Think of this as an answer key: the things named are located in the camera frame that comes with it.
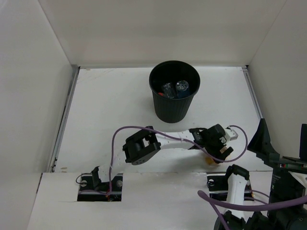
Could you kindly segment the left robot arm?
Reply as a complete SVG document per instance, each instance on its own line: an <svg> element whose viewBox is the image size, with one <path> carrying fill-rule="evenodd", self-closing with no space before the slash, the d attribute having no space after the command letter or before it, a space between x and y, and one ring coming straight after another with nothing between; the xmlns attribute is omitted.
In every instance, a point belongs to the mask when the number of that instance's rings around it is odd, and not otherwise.
<svg viewBox="0 0 307 230"><path fill-rule="evenodd" d="M160 132L152 126L137 127L137 130L138 132L126 138L120 152L115 152L115 142L111 141L110 163L99 165L91 172L93 190L109 192L112 190L110 182L125 170L126 164L144 164L160 150L200 149L208 153L215 163L224 162L233 152L233 149L227 146L228 142L238 138L233 129L223 128L220 124L181 132Z"/></svg>

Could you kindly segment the orange juice bottle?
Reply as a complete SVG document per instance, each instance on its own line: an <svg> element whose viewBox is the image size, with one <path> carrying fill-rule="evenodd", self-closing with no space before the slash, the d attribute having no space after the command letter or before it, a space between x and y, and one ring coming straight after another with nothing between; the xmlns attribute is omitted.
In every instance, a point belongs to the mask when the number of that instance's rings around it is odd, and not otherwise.
<svg viewBox="0 0 307 230"><path fill-rule="evenodd" d="M222 163L227 163L228 161L227 160L215 160L213 159L212 157L209 157L209 156L205 156L204 157L204 161L209 165L209 166L217 166L219 164L222 164Z"/></svg>

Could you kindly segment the blue label clear bottle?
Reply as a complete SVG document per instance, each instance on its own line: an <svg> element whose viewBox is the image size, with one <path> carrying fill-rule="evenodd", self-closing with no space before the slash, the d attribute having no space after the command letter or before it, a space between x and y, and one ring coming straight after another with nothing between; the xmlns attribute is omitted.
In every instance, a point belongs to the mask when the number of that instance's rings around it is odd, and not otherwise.
<svg viewBox="0 0 307 230"><path fill-rule="evenodd" d="M185 80L180 80L176 83L177 97L179 99L190 96L189 83Z"/></svg>

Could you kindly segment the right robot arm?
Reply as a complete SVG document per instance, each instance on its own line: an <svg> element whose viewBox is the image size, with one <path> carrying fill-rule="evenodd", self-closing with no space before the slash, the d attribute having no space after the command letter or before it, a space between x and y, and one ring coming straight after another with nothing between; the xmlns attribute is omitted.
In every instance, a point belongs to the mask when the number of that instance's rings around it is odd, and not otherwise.
<svg viewBox="0 0 307 230"><path fill-rule="evenodd" d="M265 119L261 119L257 131L247 149L254 152L271 167L272 180L269 202L261 206L244 206L245 187L249 171L231 165L227 168L222 182L228 189L226 202L214 200L199 191L200 197L225 208L218 213L216 230L305 230L307 228L307 126L302 124L299 158L281 157L271 145Z"/></svg>

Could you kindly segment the clear ribbed plastic bottle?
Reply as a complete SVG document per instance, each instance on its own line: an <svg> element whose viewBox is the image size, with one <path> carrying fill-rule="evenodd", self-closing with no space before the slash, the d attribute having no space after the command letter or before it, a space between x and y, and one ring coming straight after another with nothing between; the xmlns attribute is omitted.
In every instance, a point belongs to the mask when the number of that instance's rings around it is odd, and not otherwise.
<svg viewBox="0 0 307 230"><path fill-rule="evenodd" d="M177 93L171 82L164 84L162 87L163 94L168 99L176 99Z"/></svg>

